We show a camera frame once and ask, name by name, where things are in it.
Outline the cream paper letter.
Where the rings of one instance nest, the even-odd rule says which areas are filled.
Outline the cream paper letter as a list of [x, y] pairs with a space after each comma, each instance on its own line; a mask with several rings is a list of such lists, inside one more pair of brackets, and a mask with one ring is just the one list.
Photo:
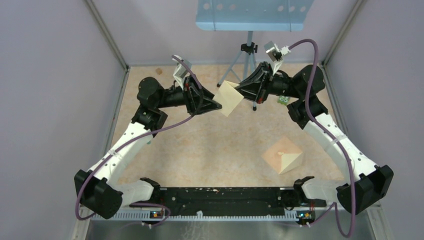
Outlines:
[[238, 86], [238, 83], [224, 80], [213, 97], [215, 102], [221, 104], [220, 112], [225, 117], [228, 117], [244, 99], [244, 96], [235, 89]]

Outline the peach envelope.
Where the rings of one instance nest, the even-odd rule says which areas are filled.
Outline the peach envelope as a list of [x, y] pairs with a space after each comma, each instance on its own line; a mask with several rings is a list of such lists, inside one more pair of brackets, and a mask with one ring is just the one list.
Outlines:
[[262, 155], [262, 159], [279, 175], [299, 167], [304, 160], [303, 150], [284, 136]]

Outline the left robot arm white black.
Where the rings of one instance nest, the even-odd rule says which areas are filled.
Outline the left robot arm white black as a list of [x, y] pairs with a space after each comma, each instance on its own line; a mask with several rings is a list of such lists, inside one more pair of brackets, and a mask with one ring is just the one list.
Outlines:
[[80, 169], [74, 175], [77, 194], [75, 215], [84, 206], [104, 219], [110, 219], [123, 206], [143, 201], [154, 207], [160, 202], [160, 193], [155, 190], [156, 183], [142, 178], [133, 183], [118, 185], [118, 179], [142, 147], [154, 137], [187, 122], [183, 120], [164, 127], [168, 115], [162, 108], [184, 106], [190, 114], [189, 119], [211, 111], [222, 109], [215, 101], [214, 94], [198, 85], [191, 76], [182, 85], [164, 88], [154, 77], [143, 78], [138, 85], [139, 107], [131, 118], [125, 132], [115, 145], [90, 169]]

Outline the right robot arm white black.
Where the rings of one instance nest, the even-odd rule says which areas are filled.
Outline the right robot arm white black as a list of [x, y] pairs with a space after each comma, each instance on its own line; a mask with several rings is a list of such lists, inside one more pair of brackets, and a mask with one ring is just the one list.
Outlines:
[[312, 64], [294, 76], [284, 71], [272, 72], [271, 64], [262, 62], [235, 89], [247, 100], [262, 104], [268, 96], [296, 98], [287, 105], [293, 122], [310, 135], [342, 172], [343, 181], [304, 177], [294, 183], [293, 200], [307, 206], [312, 200], [340, 204], [358, 215], [388, 192], [394, 177], [388, 165], [379, 166], [365, 156], [337, 126], [317, 93], [325, 88], [324, 74]]

